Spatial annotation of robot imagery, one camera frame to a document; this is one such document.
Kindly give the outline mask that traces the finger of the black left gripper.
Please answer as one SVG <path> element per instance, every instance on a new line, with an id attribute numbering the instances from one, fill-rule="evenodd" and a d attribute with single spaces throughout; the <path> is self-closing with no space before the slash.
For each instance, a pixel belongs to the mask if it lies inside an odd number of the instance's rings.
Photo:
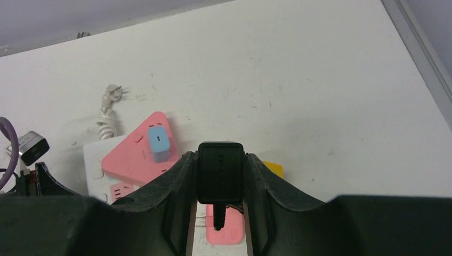
<path id="1" fill-rule="evenodd" d="M 44 162 L 35 164 L 37 194 L 40 196 L 79 196 L 79 193 L 62 185 L 50 173 Z"/>

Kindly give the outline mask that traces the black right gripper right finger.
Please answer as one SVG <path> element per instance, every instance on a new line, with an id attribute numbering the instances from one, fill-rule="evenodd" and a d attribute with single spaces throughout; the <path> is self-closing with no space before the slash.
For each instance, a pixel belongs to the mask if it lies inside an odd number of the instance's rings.
<path id="1" fill-rule="evenodd" d="M 451 199 L 339 195 L 323 202 L 244 159 L 248 255 L 451 255 Z"/>

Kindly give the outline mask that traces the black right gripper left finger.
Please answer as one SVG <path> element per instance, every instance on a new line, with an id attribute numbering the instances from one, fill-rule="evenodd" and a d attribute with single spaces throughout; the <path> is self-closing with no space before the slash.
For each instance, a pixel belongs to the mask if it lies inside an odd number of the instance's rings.
<path id="1" fill-rule="evenodd" d="M 1 255 L 191 255 L 196 157 L 109 205 L 85 196 L 2 196 Z"/>

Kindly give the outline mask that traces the pink square plug adapter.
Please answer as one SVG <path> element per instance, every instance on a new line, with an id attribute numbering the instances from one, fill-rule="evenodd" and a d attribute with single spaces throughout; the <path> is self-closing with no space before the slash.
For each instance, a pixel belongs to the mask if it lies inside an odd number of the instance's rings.
<path id="1" fill-rule="evenodd" d="M 236 209 L 226 208 L 224 227 L 213 226 L 213 205 L 206 206 L 206 239 L 213 245 L 236 245 L 244 238 L 244 216 Z"/>

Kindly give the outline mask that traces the yellow cube socket adapter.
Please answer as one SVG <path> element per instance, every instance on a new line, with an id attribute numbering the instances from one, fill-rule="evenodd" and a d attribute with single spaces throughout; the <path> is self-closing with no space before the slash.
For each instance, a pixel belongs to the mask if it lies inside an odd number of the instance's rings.
<path id="1" fill-rule="evenodd" d="M 272 162 L 263 161 L 265 166 L 280 178 L 284 177 L 284 168 L 282 165 Z"/>

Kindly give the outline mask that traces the white power strip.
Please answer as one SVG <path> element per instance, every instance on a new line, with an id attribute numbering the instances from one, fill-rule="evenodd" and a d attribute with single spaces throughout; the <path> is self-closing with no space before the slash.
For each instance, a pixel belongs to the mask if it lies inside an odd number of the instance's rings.
<path id="1" fill-rule="evenodd" d="M 139 189 L 139 186 L 108 176 L 101 168 L 103 158 L 125 138 L 122 135 L 83 146 L 88 195 L 107 204 Z"/>

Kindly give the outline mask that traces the pink triangular socket adapter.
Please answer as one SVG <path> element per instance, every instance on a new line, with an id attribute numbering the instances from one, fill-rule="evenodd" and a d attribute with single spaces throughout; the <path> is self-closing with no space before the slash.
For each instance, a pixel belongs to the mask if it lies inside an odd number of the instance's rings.
<path id="1" fill-rule="evenodd" d="M 162 163 L 153 161 L 148 139 L 149 127 L 157 125 L 166 129 L 171 143 L 170 158 Z M 167 117 L 163 112 L 157 111 L 103 158 L 101 168 L 112 178 L 143 186 L 169 170 L 179 158 Z"/>

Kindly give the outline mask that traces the black power adapter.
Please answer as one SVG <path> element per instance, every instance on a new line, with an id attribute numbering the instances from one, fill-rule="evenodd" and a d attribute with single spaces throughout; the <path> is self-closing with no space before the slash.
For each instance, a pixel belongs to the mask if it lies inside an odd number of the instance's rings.
<path id="1" fill-rule="evenodd" d="M 242 144 L 205 141 L 198 147 L 197 194 L 202 204 L 234 204 L 243 198 Z"/>

